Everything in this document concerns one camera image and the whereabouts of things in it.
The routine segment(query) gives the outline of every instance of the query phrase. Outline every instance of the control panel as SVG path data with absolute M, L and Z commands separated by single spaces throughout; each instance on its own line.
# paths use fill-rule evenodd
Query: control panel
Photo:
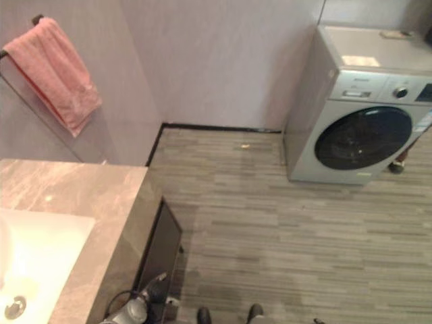
M 432 78 L 342 70 L 330 99 L 432 105 Z

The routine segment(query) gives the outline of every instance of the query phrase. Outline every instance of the wall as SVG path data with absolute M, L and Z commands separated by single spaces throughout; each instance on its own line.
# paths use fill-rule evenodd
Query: wall
M 13 83 L 50 130 L 51 142 L 64 143 L 85 162 L 100 163 L 107 159 L 108 163 L 143 165 L 162 119 L 118 0 L 1 0 L 1 44 L 31 28 L 30 20 L 37 14 L 55 18 L 65 30 L 86 63 L 103 98 L 103 106 L 95 112 L 81 135 L 73 139 L 28 91 L 16 70 L 2 59 L 0 68 L 5 79 Z M 3 97 L 7 90 L 2 86 L 1 91 Z M 2 99 L 3 105 L 9 103 Z M 17 126 L 24 123 L 9 122 Z M 11 138 L 7 137 L 11 136 L 22 137 L 16 140 L 24 137 L 16 132 L 3 135 L 0 141 L 9 141 Z M 27 157 L 32 158 L 30 151 L 27 153 Z
M 78 162 L 2 78 L 0 95 L 0 158 Z
M 278 128 L 323 0 L 121 0 L 168 122 Z
M 327 24 L 400 28 L 425 34 L 432 26 L 431 0 L 326 0 Z

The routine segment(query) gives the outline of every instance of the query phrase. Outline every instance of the black cabinet door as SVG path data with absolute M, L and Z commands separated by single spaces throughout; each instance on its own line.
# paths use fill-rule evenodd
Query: black cabinet door
M 166 299 L 171 285 L 171 277 L 176 264 L 181 237 L 181 227 L 165 200 L 162 200 L 150 238 L 147 242 L 146 250 L 142 256 L 140 268 L 136 274 L 134 286 L 132 287 L 133 290 L 141 291 L 152 279 L 165 272 L 167 278 L 154 286 L 154 289 L 158 291 L 162 299 Z M 164 310 L 164 302 L 151 304 L 146 323 L 161 323 Z
M 410 138 L 411 131 L 411 118 L 405 111 L 371 107 L 331 124 L 318 138 L 315 155 L 332 169 L 360 169 L 394 154 Z

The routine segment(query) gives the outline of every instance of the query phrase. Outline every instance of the drain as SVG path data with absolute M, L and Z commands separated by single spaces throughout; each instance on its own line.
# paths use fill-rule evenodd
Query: drain
M 5 317 L 6 319 L 17 319 L 26 310 L 27 302 L 25 297 L 16 296 L 13 299 L 13 303 L 6 306 Z

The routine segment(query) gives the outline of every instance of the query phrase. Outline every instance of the control knob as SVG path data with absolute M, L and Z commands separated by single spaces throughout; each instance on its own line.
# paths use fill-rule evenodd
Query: control knob
M 396 88 L 395 91 L 393 91 L 393 95 L 398 99 L 404 98 L 407 94 L 408 89 L 404 87 Z

